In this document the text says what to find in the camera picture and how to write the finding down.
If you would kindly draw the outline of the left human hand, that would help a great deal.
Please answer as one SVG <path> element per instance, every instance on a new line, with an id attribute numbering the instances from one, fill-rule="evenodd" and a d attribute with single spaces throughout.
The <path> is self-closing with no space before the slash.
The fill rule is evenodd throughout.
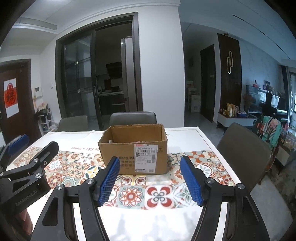
<path id="1" fill-rule="evenodd" d="M 20 212 L 18 214 L 18 222 L 20 224 L 20 226 L 22 227 L 23 231 L 27 234 L 27 235 L 31 235 L 33 232 L 33 223 L 31 221 L 31 217 L 28 213 L 27 209 L 24 209 L 22 212 Z"/>

